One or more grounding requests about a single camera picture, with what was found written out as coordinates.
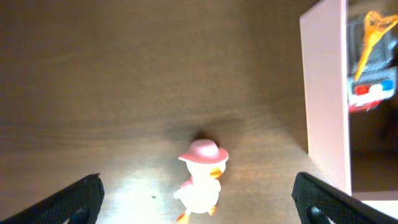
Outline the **pink duck toy with hat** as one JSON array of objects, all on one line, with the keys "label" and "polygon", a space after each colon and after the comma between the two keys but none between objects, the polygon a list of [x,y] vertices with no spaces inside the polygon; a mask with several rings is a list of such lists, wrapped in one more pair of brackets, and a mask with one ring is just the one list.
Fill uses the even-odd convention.
[{"label": "pink duck toy with hat", "polygon": [[190,177],[173,194],[185,207],[177,223],[188,223],[193,213],[215,214],[221,192],[220,177],[228,159],[227,150],[211,139],[192,141],[188,150],[178,156],[186,164]]}]

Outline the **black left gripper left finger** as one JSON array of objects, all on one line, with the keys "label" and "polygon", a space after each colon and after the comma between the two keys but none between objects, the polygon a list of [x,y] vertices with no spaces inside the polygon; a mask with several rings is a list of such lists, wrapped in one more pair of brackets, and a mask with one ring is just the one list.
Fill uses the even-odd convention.
[{"label": "black left gripper left finger", "polygon": [[2,220],[2,224],[95,224],[104,200],[99,174],[90,174],[35,205]]}]

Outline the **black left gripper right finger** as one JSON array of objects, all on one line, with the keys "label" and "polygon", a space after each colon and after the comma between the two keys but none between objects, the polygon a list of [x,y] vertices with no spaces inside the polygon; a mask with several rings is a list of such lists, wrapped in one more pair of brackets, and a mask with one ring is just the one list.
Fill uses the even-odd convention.
[{"label": "black left gripper right finger", "polygon": [[296,175],[292,198],[302,224],[397,224],[397,219],[307,172]]}]

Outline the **red grey toy truck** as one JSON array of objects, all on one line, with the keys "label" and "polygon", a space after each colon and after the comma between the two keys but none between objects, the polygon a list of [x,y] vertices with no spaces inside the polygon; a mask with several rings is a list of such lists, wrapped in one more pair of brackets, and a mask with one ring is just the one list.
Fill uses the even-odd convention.
[{"label": "red grey toy truck", "polygon": [[368,11],[347,24],[348,111],[368,111],[392,98],[397,90],[397,66],[392,64],[397,39],[392,29],[397,15]]}]

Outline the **pink cardboard box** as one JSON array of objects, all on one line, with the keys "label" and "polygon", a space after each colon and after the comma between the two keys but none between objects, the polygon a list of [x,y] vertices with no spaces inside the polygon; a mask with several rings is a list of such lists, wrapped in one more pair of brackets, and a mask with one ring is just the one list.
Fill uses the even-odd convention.
[{"label": "pink cardboard box", "polygon": [[397,216],[397,90],[377,107],[348,111],[347,24],[396,1],[326,0],[300,16],[308,155],[336,188]]}]

